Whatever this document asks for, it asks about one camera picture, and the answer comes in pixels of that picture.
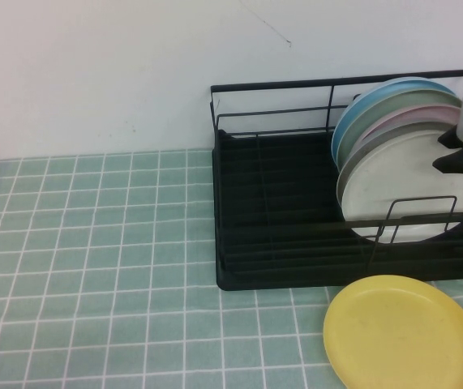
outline dish rack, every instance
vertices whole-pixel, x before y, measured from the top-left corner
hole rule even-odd
[[[398,199],[383,220],[345,221],[336,199],[337,167],[330,143],[334,126],[347,104],[333,104],[335,91],[348,87],[352,101],[371,83],[396,77],[463,80],[463,71],[377,75],[274,83],[246,83],[211,87],[210,103],[215,147],[216,282],[224,290],[294,288],[348,284],[365,276],[396,274],[419,280],[463,278],[463,213],[454,212],[457,198]],[[328,103],[290,109],[250,112],[217,110],[228,93],[256,93],[317,88]],[[230,134],[222,122],[277,115],[322,113],[319,126],[284,130],[243,128]],[[450,212],[392,218],[400,202],[452,199]],[[445,224],[445,232],[422,242],[383,244],[385,228],[402,225]],[[457,225],[448,230],[448,225]],[[376,227],[377,234],[359,237],[353,228]]]

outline countertop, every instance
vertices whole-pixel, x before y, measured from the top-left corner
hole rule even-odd
[[[221,291],[213,224],[207,150],[1,161],[0,388],[343,387],[339,288]]]

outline wall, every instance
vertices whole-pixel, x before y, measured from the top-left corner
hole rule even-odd
[[[460,0],[0,0],[0,158],[209,147],[215,83],[452,68]]]

